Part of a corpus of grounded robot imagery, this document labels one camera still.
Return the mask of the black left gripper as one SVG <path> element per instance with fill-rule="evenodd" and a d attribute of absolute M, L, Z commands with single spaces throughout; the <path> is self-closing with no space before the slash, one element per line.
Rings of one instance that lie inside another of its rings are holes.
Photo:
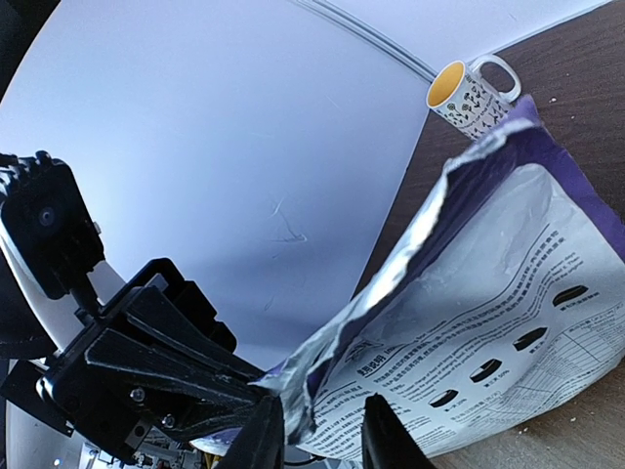
<path fill-rule="evenodd" d="M 152 428 L 177 442 L 234 428 L 237 396 L 269 392 L 215 316 L 171 260 L 152 260 L 43 374 L 42 399 L 126 464 Z"/>

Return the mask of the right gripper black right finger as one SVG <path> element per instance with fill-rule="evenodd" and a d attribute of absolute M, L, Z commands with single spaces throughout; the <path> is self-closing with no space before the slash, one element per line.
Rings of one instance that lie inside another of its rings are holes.
<path fill-rule="evenodd" d="M 436 469 L 379 394 L 365 400 L 361 449 L 365 469 Z"/>

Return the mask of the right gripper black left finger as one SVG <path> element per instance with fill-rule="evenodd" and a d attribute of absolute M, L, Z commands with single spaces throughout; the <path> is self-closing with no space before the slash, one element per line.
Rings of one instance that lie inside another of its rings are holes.
<path fill-rule="evenodd" d="M 264 397 L 222 459 L 223 469 L 282 469 L 284 420 L 279 397 Z"/>

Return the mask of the purple pet food bag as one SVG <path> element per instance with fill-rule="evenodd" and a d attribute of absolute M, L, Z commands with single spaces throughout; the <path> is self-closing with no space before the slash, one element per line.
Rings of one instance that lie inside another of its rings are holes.
<path fill-rule="evenodd" d="M 623 356 L 623 221 L 523 97 L 445 162 L 380 271 L 260 385 L 308 452 L 359 459 L 379 394 L 438 456 L 563 405 Z"/>

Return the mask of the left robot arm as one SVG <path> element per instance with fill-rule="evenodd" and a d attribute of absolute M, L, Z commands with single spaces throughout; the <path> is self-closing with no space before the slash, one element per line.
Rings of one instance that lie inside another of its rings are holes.
<path fill-rule="evenodd" d="M 198 285 L 167 258 L 132 279 L 104 247 L 69 166 L 40 150 L 1 157 L 1 394 L 126 465 L 151 431 L 223 436 L 225 468 L 277 468 L 279 403 Z"/>

